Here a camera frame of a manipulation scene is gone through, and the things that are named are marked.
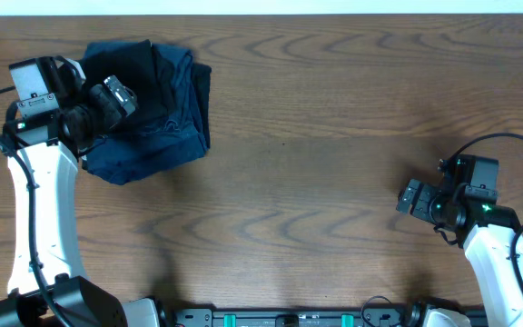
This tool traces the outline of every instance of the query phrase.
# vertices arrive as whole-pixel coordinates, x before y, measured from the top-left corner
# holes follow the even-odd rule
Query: wood grain surface
[[[212,149],[126,186],[80,172],[93,282],[173,306],[481,303],[464,253],[395,206],[472,137],[523,134],[523,15],[0,17],[0,88],[8,64],[147,38],[212,67]],[[0,95],[0,128],[15,97]],[[499,203],[523,221],[523,144],[469,152],[499,159]],[[0,154],[0,300],[14,248]]]

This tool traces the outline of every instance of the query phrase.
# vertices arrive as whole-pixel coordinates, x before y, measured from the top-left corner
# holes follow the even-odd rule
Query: black cloth
[[[138,97],[139,109],[114,133],[94,141],[88,173],[125,184],[201,158],[211,146],[211,67],[172,45],[109,42],[88,45],[80,62],[84,91],[114,74]]]

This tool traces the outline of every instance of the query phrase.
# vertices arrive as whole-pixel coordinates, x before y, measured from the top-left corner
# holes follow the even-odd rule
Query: white wall
[[[0,15],[523,13],[523,0],[0,0]]]

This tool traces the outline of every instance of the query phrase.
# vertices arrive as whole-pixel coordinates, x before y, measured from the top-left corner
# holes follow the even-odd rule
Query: dark blue cloth
[[[84,90],[115,74],[139,103],[115,133],[94,142],[88,173],[122,185],[205,155],[211,68],[194,66],[191,51],[149,41],[92,43],[81,65]]]

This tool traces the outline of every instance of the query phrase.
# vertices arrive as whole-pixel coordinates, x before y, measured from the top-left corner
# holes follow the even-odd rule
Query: wooden tabletop
[[[94,283],[218,308],[481,303],[463,251],[395,206],[474,136],[523,134],[523,15],[0,17],[0,88],[11,63],[147,38],[212,67],[212,149],[126,186],[80,172]],[[0,129],[15,97],[0,95]],[[469,152],[499,159],[498,203],[523,221],[523,144]],[[14,248],[0,153],[0,300]]]

